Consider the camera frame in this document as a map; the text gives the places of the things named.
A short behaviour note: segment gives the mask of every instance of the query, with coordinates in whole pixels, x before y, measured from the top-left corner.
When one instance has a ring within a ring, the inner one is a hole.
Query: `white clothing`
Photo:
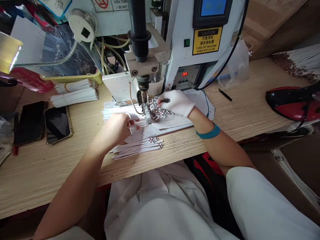
[[[260,172],[227,173],[232,212],[245,239],[319,239],[320,228],[300,213]],[[183,161],[112,184],[107,240],[238,239],[213,222],[203,187]],[[72,227],[51,239],[93,239]]]

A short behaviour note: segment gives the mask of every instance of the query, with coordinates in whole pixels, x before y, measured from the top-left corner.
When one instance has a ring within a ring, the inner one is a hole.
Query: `white sticker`
[[[71,0],[39,0],[56,17],[63,18],[71,4]]]
[[[103,108],[113,108],[113,107],[116,107],[116,102],[105,102],[103,104]]]
[[[129,10],[128,0],[91,0],[96,12]]]

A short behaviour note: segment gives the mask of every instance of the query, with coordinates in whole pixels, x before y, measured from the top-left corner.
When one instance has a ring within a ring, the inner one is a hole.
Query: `blue bracelet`
[[[206,134],[199,134],[198,132],[196,133],[201,139],[211,139],[219,135],[220,128],[215,124],[215,127],[211,132],[208,132]]]

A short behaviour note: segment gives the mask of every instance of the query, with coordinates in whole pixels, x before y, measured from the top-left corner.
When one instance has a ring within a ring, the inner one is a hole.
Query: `smartphone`
[[[15,136],[15,145],[21,146],[44,136],[44,111],[48,108],[48,102],[40,101],[24,105],[20,115],[20,121]]]
[[[47,144],[54,145],[73,135],[68,107],[50,108],[45,111]]]

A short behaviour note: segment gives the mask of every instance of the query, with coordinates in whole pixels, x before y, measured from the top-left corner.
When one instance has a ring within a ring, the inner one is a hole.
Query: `gold phone case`
[[[47,145],[55,145],[58,142],[61,142],[61,141],[65,140],[65,139],[70,138],[70,137],[73,136],[73,128],[72,128],[71,117],[70,117],[70,112],[69,112],[69,107],[68,106],[66,106],[66,113],[67,113],[67,118],[68,118],[68,123],[69,123],[70,134],[67,137],[64,137],[64,138],[62,138],[62,139],[60,139],[60,140],[58,140],[58,141],[56,141],[54,143],[46,142]]]

